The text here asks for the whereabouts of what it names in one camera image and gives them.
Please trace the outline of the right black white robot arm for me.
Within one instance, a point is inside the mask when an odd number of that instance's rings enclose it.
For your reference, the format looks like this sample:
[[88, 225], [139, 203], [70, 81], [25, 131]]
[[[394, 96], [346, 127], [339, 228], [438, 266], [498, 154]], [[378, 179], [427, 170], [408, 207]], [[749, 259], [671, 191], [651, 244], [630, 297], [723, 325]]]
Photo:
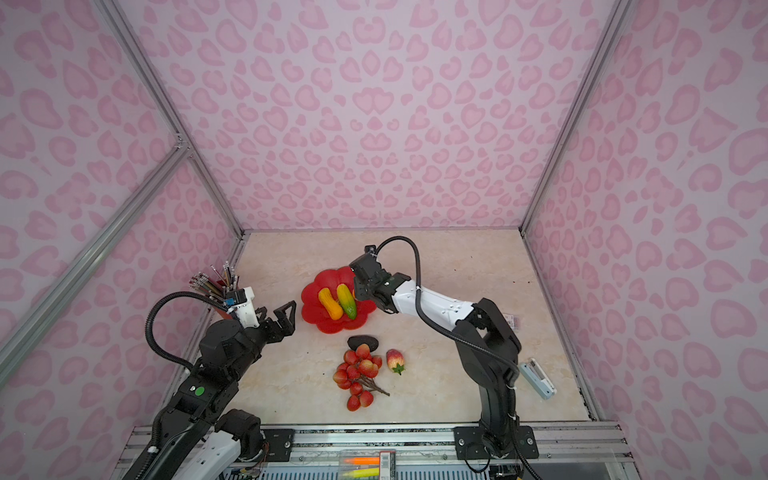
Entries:
[[520, 438], [516, 382], [522, 345], [498, 306], [487, 298], [469, 302], [427, 289], [420, 273], [390, 273], [374, 253], [361, 255], [350, 268], [357, 298], [388, 314], [417, 317], [455, 343], [465, 373], [479, 388], [483, 447], [496, 458], [511, 454]]

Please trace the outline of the red fake strawberry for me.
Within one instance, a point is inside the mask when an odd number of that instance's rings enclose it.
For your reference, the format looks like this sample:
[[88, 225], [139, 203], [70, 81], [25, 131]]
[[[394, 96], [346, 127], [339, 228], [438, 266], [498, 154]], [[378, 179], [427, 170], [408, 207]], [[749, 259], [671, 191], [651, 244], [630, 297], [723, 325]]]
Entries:
[[401, 375], [405, 370], [404, 355], [396, 349], [390, 349], [386, 352], [386, 362], [388, 369], [397, 375]]

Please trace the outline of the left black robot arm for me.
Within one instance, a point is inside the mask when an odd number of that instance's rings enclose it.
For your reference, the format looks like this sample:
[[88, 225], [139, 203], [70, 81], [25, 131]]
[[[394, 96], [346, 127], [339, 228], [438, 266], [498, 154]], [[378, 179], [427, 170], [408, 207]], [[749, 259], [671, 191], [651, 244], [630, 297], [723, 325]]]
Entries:
[[291, 435], [264, 434], [259, 417], [227, 406], [265, 346], [293, 335], [297, 304], [289, 301], [277, 308], [274, 318], [259, 308], [256, 326], [245, 326], [238, 317], [211, 324], [200, 340], [199, 358], [190, 362], [166, 351], [154, 336], [158, 313], [178, 298], [217, 305], [203, 295], [181, 291], [164, 296], [149, 311], [145, 338], [150, 349], [189, 375], [155, 415], [150, 439], [125, 477], [217, 479], [236, 461], [260, 464], [281, 449], [289, 450]]

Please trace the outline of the dark fake avocado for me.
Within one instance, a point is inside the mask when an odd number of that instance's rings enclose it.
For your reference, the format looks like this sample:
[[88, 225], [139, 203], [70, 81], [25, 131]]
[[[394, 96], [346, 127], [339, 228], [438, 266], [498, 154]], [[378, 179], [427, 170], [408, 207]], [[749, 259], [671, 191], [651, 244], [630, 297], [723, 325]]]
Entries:
[[347, 345], [350, 350], [357, 350], [362, 345], [367, 345], [371, 352], [379, 348], [380, 342], [371, 335], [354, 335], [347, 339]]

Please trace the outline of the red fake grape bunch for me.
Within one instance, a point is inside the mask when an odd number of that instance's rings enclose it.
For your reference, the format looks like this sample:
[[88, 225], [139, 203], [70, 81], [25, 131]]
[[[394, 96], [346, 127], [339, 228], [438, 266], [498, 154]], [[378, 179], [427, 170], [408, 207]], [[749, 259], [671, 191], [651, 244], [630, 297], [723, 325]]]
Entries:
[[371, 406], [376, 394], [391, 396], [376, 383], [382, 364], [382, 358], [373, 355], [367, 343], [361, 343], [344, 353], [343, 362], [336, 367], [332, 380], [339, 389], [347, 392], [348, 411], [355, 412]]

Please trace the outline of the yellow fake banana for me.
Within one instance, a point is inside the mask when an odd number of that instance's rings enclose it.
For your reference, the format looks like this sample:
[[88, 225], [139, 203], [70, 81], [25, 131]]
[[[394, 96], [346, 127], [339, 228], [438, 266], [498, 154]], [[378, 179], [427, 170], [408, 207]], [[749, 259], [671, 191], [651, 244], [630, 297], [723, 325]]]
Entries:
[[343, 308], [333, 297], [329, 288], [323, 288], [318, 292], [318, 301], [332, 321], [339, 321], [344, 316]]

